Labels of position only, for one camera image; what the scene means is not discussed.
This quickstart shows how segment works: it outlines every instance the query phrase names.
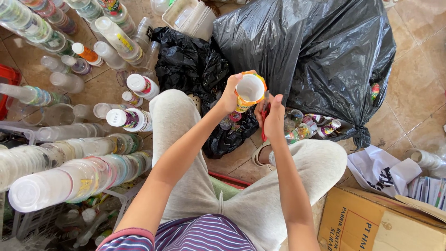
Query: orange plastic cup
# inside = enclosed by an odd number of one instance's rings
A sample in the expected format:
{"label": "orange plastic cup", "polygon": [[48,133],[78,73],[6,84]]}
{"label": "orange plastic cup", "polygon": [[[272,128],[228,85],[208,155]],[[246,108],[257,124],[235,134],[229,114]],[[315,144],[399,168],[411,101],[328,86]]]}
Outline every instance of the orange plastic cup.
{"label": "orange plastic cup", "polygon": [[266,83],[261,76],[242,72],[243,78],[235,87],[235,94],[237,95],[236,112],[244,113],[251,106],[260,103],[265,98]]}

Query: foot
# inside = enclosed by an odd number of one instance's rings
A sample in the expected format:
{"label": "foot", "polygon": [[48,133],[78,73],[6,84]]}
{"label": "foot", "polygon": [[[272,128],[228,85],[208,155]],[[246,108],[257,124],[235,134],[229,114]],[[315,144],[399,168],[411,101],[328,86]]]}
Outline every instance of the foot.
{"label": "foot", "polygon": [[273,151],[273,148],[271,147],[271,145],[265,146],[264,148],[262,148],[262,150],[260,150],[260,153],[259,153],[259,162],[263,165],[270,164],[269,154],[272,151]]}

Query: green cloth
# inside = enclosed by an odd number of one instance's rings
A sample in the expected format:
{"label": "green cloth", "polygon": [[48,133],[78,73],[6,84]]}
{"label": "green cloth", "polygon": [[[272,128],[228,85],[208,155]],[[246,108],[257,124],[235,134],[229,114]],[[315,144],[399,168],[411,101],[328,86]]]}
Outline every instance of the green cloth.
{"label": "green cloth", "polygon": [[240,192],[237,188],[230,186],[212,176],[209,175],[212,185],[214,186],[215,196],[220,198],[220,191],[223,191],[223,200],[227,201]]}

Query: cardboard box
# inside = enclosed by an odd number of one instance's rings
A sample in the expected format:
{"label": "cardboard box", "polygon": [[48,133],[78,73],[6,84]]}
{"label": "cardboard box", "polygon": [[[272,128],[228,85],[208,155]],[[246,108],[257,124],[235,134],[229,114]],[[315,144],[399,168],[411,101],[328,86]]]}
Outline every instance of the cardboard box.
{"label": "cardboard box", "polygon": [[328,192],[322,251],[445,251],[446,213],[408,197],[396,201],[348,187]]}

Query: white plastic bag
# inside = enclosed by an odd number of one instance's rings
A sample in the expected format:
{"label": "white plastic bag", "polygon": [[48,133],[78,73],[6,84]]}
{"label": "white plastic bag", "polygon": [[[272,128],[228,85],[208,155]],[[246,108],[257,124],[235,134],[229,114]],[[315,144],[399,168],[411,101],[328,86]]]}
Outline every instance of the white plastic bag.
{"label": "white plastic bag", "polygon": [[364,148],[347,158],[347,167],[362,188],[390,197],[408,196],[407,184],[421,173],[413,160],[400,161],[376,146]]}

